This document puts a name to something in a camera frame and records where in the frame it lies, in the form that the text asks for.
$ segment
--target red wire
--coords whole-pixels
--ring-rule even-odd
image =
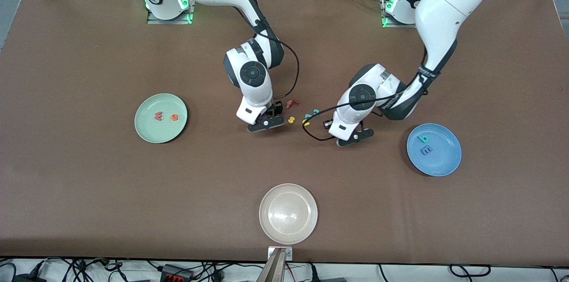
[[[290,266],[289,266],[289,264],[288,264],[288,263],[286,264],[286,268],[289,270],[289,272],[290,272],[290,276],[293,278],[293,282],[297,282],[297,281],[294,279],[293,270],[291,270],[291,269],[290,269]]]

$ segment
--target white surface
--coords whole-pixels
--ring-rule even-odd
[[[18,274],[29,273],[41,259],[19,258],[12,262],[18,268]],[[200,265],[199,262],[166,262],[153,261],[154,265],[172,264],[181,268],[189,268]],[[312,278],[311,268],[303,263],[291,263],[291,266],[301,266],[293,268],[293,274],[297,282],[310,280]],[[315,264],[319,278],[346,278],[348,282],[384,282],[379,268],[375,264]],[[52,261],[44,264],[40,270],[40,277],[48,282],[61,282],[68,265],[61,261]],[[467,278],[457,278],[453,276],[448,266],[419,266],[419,265],[398,265],[382,264],[384,273],[389,282],[468,282]],[[129,281],[149,279],[151,282],[158,282],[160,272],[144,261],[124,261],[121,268]],[[485,269],[467,269],[471,274],[478,274]],[[261,269],[256,267],[230,266],[224,270],[224,282],[243,282],[255,281]],[[102,266],[97,265],[87,271],[95,282],[106,282],[108,272]],[[567,269],[555,269],[557,278],[561,280],[566,274]],[[8,282],[12,278],[12,269],[4,266],[0,269],[0,281]],[[554,282],[551,270],[544,268],[511,268],[511,267],[492,267],[492,272],[484,278],[473,278],[474,282]],[[73,274],[68,276],[68,281],[73,281]],[[113,274],[111,282],[123,282],[118,274]],[[292,282],[289,273],[285,272],[284,282]]]
[[[313,232],[318,221],[317,203],[300,185],[277,185],[265,194],[259,207],[264,233],[280,244],[296,244]]]

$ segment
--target green plate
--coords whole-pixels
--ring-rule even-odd
[[[145,141],[165,143],[180,134],[187,120],[188,109],[181,98],[168,93],[156,94],[144,101],[136,111],[134,128]]]

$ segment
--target table surface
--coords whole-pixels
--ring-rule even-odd
[[[335,105],[365,64],[406,81],[421,61],[417,31],[382,28],[376,0],[258,2],[301,61],[286,117]],[[230,7],[147,25],[140,0],[22,0],[0,53],[0,254],[264,260],[258,207],[290,182],[319,211],[296,261],[569,262],[569,45],[552,0],[484,0],[415,112],[368,117],[376,135],[347,148],[299,123],[246,131],[222,59],[251,36]],[[287,51],[275,94],[295,69]],[[189,121],[149,144],[134,114],[162,92]],[[461,141],[447,177],[407,158],[427,122]]]

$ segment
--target blue plate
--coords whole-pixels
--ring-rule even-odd
[[[409,134],[407,155],[419,171],[443,177],[459,167],[462,150],[459,140],[448,128],[427,123],[417,126]]]

